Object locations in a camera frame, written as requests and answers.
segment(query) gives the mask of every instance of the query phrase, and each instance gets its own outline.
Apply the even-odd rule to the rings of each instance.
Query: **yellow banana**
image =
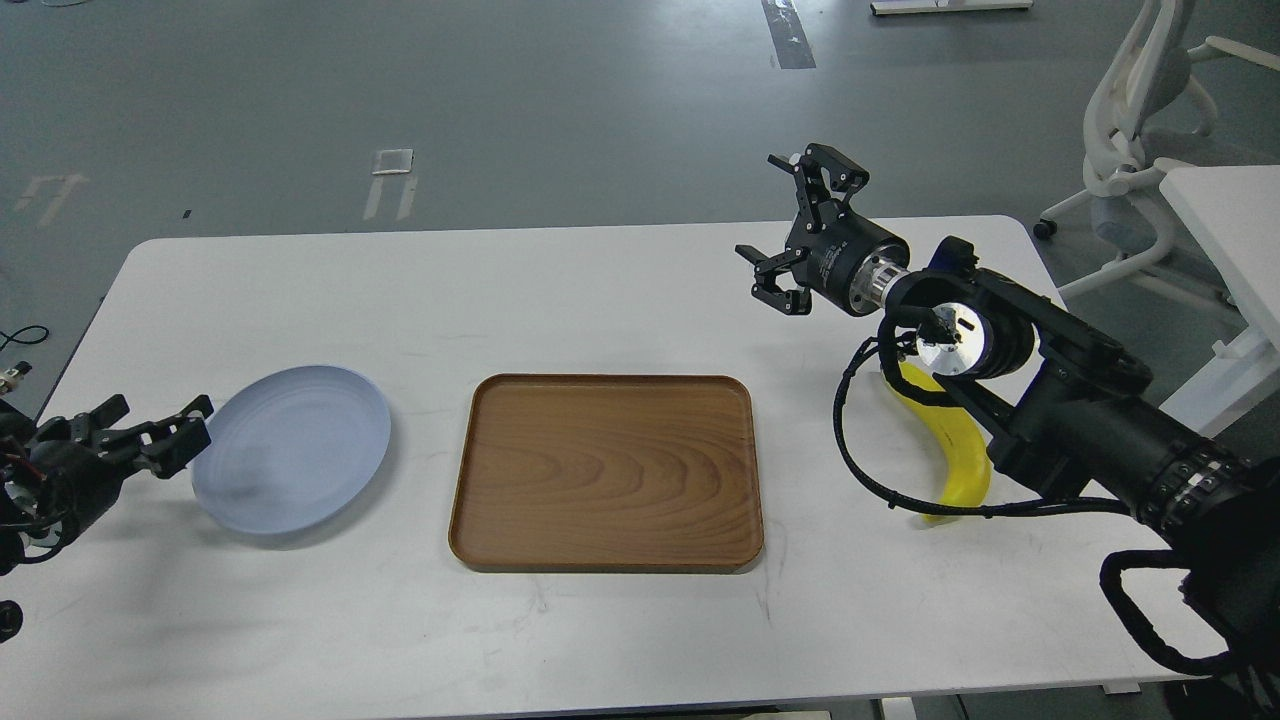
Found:
[[[915,365],[901,363],[900,368],[906,382],[922,389],[942,389],[928,373]],[[982,505],[987,497],[987,488],[991,487],[991,459],[987,457],[987,442],[973,418],[963,407],[931,407],[896,392],[893,396],[924,421],[942,446],[942,454],[947,459],[947,482],[938,502],[965,507]],[[943,518],[924,515],[924,519],[937,523]]]

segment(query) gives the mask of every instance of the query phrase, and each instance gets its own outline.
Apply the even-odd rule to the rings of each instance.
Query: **gray floor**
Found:
[[[790,181],[764,156],[809,141],[872,170],[856,199],[868,215],[1034,222],[1079,187],[1084,104],[1138,5],[877,19],[863,1],[796,0],[817,68],[782,70],[755,0],[3,4],[0,329],[52,331],[4,351],[5,366],[37,368],[9,397],[38,410],[125,255],[152,237],[785,219]],[[1189,38],[1280,50],[1272,0],[1201,5]],[[1280,76],[1225,61],[1199,74],[1222,137],[1280,154]],[[417,151],[412,214],[396,220],[389,181],[365,220],[371,154],[388,147]],[[76,173],[88,182],[45,227],[56,182],[14,210],[32,178]],[[1083,217],[1039,249],[1060,281],[1110,255]],[[1128,286],[1073,310],[1152,364],[1152,400],[1233,332]],[[1270,454],[1276,413],[1265,404],[1224,437]],[[1088,692],[969,710],[1162,716]]]

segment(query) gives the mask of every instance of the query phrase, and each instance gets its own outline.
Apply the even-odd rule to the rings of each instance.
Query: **white table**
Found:
[[[883,223],[916,265],[948,233],[1052,293],[1007,218]],[[922,529],[849,475],[840,372],[876,318],[750,297],[748,242],[788,223],[157,240],[129,255],[50,413],[123,392],[163,416],[271,372],[346,365],[385,392],[393,439],[353,506],[252,544],[187,474],[129,480],[54,562],[0,585],[27,624],[0,647],[13,717],[416,717],[728,706],[1170,678],[1097,588],[1121,516]],[[480,574],[445,533],[471,392],[526,373],[728,374],[751,392],[767,539],[737,575]],[[1004,383],[1007,393],[1028,374]],[[941,452],[873,374],[851,450],[929,492]],[[992,500],[1028,493],[997,479]],[[1167,582],[1134,583],[1188,652],[1215,650]]]
[[[1280,165],[1179,168],[1160,191],[1249,323],[1161,405],[1215,436],[1280,388]]]

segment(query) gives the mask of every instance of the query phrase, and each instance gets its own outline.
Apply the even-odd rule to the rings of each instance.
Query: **white chair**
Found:
[[[1116,246],[1115,260],[1059,288],[1071,299],[1128,278],[1201,309],[1229,314],[1221,278],[1189,240],[1160,196],[1165,174],[1181,165],[1275,164],[1262,152],[1210,138],[1217,106],[1192,76],[1192,65],[1239,58],[1280,70],[1280,58],[1248,45],[1208,37],[1181,49],[1194,0],[1144,0],[1137,22],[1084,111],[1084,190],[1041,213],[1033,232],[1048,240],[1056,219],[1091,202],[1094,233]],[[1199,113],[1193,132],[1146,127],[1147,119],[1185,94]]]

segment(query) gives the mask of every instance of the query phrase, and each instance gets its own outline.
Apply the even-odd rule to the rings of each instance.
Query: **brown tray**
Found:
[[[494,375],[476,388],[449,527],[470,568],[731,573],[763,546],[737,380]]]

